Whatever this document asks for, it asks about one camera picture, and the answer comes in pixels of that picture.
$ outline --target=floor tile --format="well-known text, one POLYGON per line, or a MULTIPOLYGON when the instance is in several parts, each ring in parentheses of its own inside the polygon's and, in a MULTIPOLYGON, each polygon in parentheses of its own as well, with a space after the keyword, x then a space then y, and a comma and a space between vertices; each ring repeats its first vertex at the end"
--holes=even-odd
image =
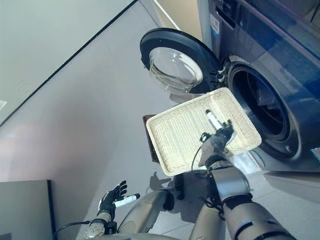
MULTIPOLYGON (((180 201, 176 199, 172 211, 161 212, 151 233, 163 234, 187 223, 194 223, 197 219, 200 209, 204 204, 199 199, 199 196, 205 197, 207 195, 205 181, 196 178, 190 172, 184 173, 183 178, 185 184, 184 200, 180 201)), ((170 181, 167 186, 168 188, 172 188, 174 182, 170 181)))
POLYGON ((319 239, 318 204, 283 191, 274 191, 256 200, 264 206, 296 239, 319 239))
POLYGON ((246 178, 250 185, 251 194, 253 195, 253 199, 258 199, 276 190, 265 179, 263 173, 265 173, 265 171, 257 171, 246 175, 246 178))
POLYGON ((187 240, 190 237, 190 234, 194 228, 193 223, 189 223, 172 231, 166 232, 163 235, 173 237, 180 240, 187 240))

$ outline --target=gray cabinet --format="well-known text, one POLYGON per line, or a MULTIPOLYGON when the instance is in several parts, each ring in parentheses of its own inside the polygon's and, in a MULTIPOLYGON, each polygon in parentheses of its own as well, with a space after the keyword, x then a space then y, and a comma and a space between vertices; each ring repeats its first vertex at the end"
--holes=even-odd
POLYGON ((51 237, 48 181, 0 182, 0 240, 51 237))

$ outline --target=white fingertip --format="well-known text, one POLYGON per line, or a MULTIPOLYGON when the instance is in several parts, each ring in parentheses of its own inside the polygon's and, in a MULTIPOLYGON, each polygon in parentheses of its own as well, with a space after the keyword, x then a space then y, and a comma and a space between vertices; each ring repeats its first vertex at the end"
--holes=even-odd
POLYGON ((119 207, 121 207, 123 205, 126 205, 128 203, 131 203, 131 202, 137 200, 138 198, 139 197, 136 194, 131 195, 131 196, 127 196, 123 200, 114 202, 114 205, 115 205, 116 208, 119 208, 119 207))
POLYGON ((206 113, 206 116, 209 119, 210 123, 215 128, 215 130, 219 130, 220 128, 222 128, 221 123, 218 121, 218 119, 216 119, 216 116, 211 111, 208 111, 206 113))

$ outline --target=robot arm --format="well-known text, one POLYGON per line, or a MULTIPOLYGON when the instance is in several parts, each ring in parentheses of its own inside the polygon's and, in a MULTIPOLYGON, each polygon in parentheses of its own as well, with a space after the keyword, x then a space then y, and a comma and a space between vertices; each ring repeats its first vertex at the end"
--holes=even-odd
POLYGON ((234 130, 223 123, 216 134, 203 134, 210 156, 202 159, 207 168, 208 196, 223 209, 225 222, 233 240, 294 240, 295 238, 263 206, 252 201, 245 175, 228 161, 224 154, 234 130))

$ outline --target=front-load washing machine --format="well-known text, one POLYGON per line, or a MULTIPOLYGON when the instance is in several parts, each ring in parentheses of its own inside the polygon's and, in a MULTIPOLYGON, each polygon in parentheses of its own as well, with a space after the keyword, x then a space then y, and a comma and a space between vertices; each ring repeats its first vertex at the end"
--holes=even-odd
POLYGON ((140 42, 151 77, 175 95, 228 87, 262 137, 263 170, 320 172, 317 26, 283 4, 210 3, 212 50, 187 33, 156 28, 140 42))

